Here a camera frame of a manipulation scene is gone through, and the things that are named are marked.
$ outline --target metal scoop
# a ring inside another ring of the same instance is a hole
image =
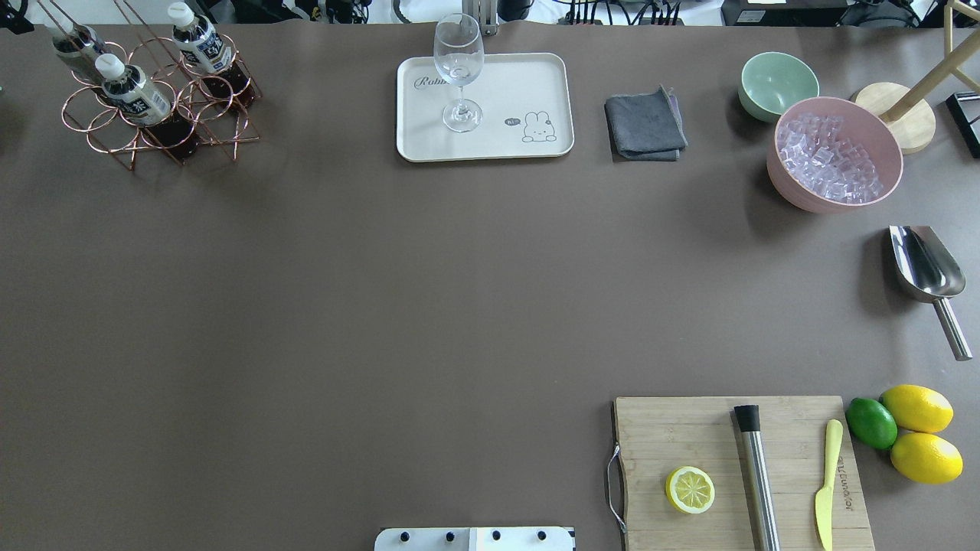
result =
[[[931,302],[936,308],[956,359],[960,362],[972,359],[966,337],[950,306],[950,298],[966,286],[966,277],[953,255],[928,225],[889,225],[888,230],[902,284],[915,300]]]

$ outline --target wine glass base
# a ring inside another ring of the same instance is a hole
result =
[[[482,121],[483,110],[472,100],[454,101],[442,110],[442,122],[453,132],[463,133],[475,130]]]

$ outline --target yellow lemon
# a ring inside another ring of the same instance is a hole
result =
[[[892,465],[924,484],[944,484],[963,472],[963,458],[950,442],[935,434],[910,432],[892,446]]]
[[[939,432],[953,420],[953,406],[939,392],[925,386],[900,384],[881,395],[881,403],[896,425],[916,432]]]
[[[667,477],[667,501],[678,511],[697,515],[714,503],[714,483],[697,467],[680,467]]]

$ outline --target rabbit drawing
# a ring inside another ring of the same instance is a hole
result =
[[[524,137],[521,141],[555,141],[555,127],[545,111],[528,113],[524,117]]]

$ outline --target halved lemon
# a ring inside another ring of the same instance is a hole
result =
[[[666,494],[675,509],[697,515],[714,503],[714,483],[697,467],[680,467],[667,477]]]

